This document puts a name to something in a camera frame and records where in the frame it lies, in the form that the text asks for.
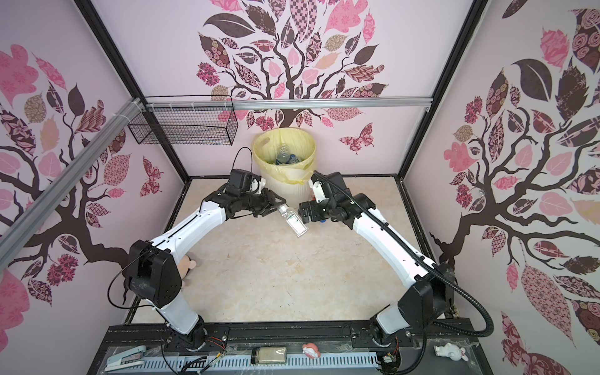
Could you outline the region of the large clear purple-tint bottle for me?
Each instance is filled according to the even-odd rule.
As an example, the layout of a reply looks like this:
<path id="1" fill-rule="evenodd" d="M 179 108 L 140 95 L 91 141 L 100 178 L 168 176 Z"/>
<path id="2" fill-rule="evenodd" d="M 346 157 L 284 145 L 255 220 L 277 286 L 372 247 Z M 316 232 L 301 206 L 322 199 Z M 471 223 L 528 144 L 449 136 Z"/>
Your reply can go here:
<path id="1" fill-rule="evenodd" d="M 283 204 L 279 206 L 277 210 L 298 238 L 303 236 L 308 231 L 308 228 L 303 223 L 300 216 L 292 208 L 286 204 Z"/>

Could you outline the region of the blue label bottle white cap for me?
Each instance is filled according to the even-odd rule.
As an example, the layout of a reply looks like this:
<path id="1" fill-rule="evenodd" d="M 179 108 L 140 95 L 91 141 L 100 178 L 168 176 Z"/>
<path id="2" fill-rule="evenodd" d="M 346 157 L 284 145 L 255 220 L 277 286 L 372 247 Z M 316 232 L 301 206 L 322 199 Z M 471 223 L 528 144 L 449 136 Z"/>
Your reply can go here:
<path id="1" fill-rule="evenodd" d="M 286 144 L 281 144 L 277 150 L 275 163 L 277 165 L 293 165 L 300 163 L 302 160 L 292 153 Z"/>

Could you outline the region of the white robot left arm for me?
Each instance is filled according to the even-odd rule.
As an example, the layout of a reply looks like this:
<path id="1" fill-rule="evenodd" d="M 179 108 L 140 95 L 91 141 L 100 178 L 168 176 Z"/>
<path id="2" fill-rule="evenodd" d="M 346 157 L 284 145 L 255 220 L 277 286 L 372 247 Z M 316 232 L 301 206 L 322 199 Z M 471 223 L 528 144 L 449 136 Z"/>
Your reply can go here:
<path id="1" fill-rule="evenodd" d="M 227 183 L 207 195 L 181 223 L 151 241 L 138 240 L 131 245 L 129 264 L 124 269 L 126 288 L 147 301 L 179 335 L 203 335 L 200 315 L 184 298 L 179 264 L 210 231 L 237 213 L 265 217 L 285 204 L 285 198 L 268 189 L 260 176 L 231 170 Z"/>

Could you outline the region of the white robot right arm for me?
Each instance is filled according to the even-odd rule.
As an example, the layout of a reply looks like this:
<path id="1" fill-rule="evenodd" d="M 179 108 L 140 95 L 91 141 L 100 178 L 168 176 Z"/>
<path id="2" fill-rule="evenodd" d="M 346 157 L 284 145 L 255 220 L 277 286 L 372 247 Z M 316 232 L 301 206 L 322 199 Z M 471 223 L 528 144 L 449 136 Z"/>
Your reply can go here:
<path id="1" fill-rule="evenodd" d="M 381 340 L 405 329 L 423 330 L 450 308 L 454 291 L 438 276 L 448 270 L 414 248 L 384 218 L 364 194 L 352 195 L 340 173 L 315 172 L 310 180 L 314 200 L 299 205 L 304 223 L 343 223 L 364 238 L 392 267 L 406 291 L 396 305 L 371 318 L 371 330 Z"/>

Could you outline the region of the white bin with yellow bag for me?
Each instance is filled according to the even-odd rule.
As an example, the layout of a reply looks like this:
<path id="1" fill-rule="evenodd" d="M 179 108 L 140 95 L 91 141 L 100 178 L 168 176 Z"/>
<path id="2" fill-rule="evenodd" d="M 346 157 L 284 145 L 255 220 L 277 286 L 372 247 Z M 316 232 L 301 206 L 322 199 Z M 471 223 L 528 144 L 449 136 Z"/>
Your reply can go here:
<path id="1" fill-rule="evenodd" d="M 252 152 L 268 189 L 297 208 L 313 196 L 309 180 L 317 168 L 317 144 L 308 132 L 278 128 L 255 138 Z"/>

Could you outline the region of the striped plush doll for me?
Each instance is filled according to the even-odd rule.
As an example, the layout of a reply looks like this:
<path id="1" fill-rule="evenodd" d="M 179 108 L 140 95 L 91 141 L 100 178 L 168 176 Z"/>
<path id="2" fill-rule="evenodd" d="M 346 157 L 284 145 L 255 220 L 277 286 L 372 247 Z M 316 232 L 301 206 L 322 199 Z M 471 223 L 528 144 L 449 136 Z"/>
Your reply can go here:
<path id="1" fill-rule="evenodd" d="M 181 276 L 182 285 L 185 286 L 186 276 L 190 273 L 191 270 L 194 270 L 197 267 L 197 262 L 191 259 L 189 256 L 183 256 L 177 265 L 179 274 Z"/>

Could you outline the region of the pink white small toy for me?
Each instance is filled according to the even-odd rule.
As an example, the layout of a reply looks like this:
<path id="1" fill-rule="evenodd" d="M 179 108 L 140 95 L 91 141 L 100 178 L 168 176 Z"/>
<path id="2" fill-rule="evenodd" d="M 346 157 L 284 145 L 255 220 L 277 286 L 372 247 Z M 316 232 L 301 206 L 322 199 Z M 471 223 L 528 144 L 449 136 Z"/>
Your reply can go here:
<path id="1" fill-rule="evenodd" d="M 302 346 L 302 353 L 309 359 L 319 359 L 321 353 L 319 348 L 314 343 L 307 343 Z"/>

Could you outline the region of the beige rectangular box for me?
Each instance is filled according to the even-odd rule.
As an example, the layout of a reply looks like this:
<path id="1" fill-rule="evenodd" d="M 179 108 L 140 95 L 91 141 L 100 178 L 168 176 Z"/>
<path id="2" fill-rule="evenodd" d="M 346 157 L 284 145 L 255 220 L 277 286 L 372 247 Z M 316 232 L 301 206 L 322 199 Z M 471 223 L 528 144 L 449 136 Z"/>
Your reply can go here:
<path id="1" fill-rule="evenodd" d="M 252 365 L 285 364 L 288 349 L 284 346 L 263 346 L 252 350 Z"/>

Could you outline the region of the white plush toy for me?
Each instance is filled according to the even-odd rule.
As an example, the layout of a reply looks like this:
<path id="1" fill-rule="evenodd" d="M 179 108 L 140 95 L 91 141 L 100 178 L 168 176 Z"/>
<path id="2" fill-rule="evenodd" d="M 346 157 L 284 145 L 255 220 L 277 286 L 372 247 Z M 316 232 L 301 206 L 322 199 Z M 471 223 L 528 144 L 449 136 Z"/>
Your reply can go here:
<path id="1" fill-rule="evenodd" d="M 467 350 L 450 342 L 446 343 L 445 345 L 434 346 L 434 353 L 438 357 L 448 358 L 455 362 L 469 361 L 467 357 Z"/>

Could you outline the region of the white stapler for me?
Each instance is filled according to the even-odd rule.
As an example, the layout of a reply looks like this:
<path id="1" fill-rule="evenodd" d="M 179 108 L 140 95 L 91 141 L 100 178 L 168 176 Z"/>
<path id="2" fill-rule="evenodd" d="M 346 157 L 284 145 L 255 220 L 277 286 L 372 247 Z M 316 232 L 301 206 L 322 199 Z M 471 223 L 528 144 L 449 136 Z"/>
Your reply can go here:
<path id="1" fill-rule="evenodd" d="M 128 349 L 124 352 L 110 356 L 106 361 L 105 372 L 113 372 L 126 368 L 141 366 L 145 363 L 143 357 L 147 352 L 145 345 Z"/>

